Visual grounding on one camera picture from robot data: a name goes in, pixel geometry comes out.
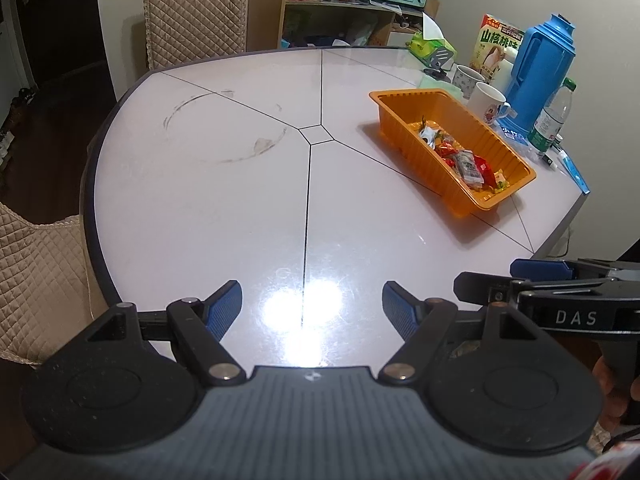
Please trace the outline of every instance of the gray ribbed panel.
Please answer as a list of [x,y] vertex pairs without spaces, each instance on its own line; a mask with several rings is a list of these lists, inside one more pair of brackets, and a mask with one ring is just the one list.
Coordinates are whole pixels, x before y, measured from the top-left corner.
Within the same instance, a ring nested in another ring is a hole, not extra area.
[[368,368],[258,368],[247,384],[208,392],[154,444],[101,456],[40,446],[10,478],[566,480],[591,459],[583,448],[546,458],[476,449],[445,432],[415,392],[375,383]]

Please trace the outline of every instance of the orange plastic basket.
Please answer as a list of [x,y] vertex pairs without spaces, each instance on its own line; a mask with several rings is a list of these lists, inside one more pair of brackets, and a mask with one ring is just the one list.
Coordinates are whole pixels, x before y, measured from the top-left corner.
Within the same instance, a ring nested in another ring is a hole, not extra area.
[[[456,216],[492,209],[536,177],[536,172],[492,129],[443,90],[387,90],[369,96],[378,103],[383,136]],[[484,158],[494,171],[502,170],[510,186],[498,194],[472,190],[418,136],[423,117],[437,122],[466,150]]]

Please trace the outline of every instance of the table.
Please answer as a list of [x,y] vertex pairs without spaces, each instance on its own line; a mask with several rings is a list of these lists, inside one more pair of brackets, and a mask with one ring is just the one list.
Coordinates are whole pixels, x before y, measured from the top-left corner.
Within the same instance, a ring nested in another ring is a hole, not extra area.
[[161,310],[238,280],[223,344],[248,373],[377,373],[402,344],[387,280],[455,300],[462,270],[505,274],[544,249],[584,199],[565,174],[537,166],[496,211],[456,219],[381,142],[369,92],[414,88],[421,69],[405,49],[311,48],[149,73],[88,163],[85,229],[108,302]]

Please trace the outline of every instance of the quilted chair cover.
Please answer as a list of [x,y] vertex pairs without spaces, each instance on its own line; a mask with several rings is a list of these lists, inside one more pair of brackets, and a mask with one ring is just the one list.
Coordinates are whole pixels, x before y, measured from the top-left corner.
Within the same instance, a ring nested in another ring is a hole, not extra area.
[[248,0],[144,0],[150,69],[244,52]]
[[39,364],[92,322],[78,216],[34,225],[0,203],[0,358]]

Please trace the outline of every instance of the white mug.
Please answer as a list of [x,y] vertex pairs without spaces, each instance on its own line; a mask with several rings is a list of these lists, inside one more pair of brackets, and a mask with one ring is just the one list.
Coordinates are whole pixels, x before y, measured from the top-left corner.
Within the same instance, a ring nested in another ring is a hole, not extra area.
[[476,84],[466,107],[487,124],[494,124],[496,119],[506,117],[511,111],[507,98],[487,83]]
[[453,86],[457,86],[462,90],[462,95],[465,99],[469,99],[478,81],[484,82],[484,76],[469,68],[468,66],[460,66],[456,68],[456,72],[453,75]]

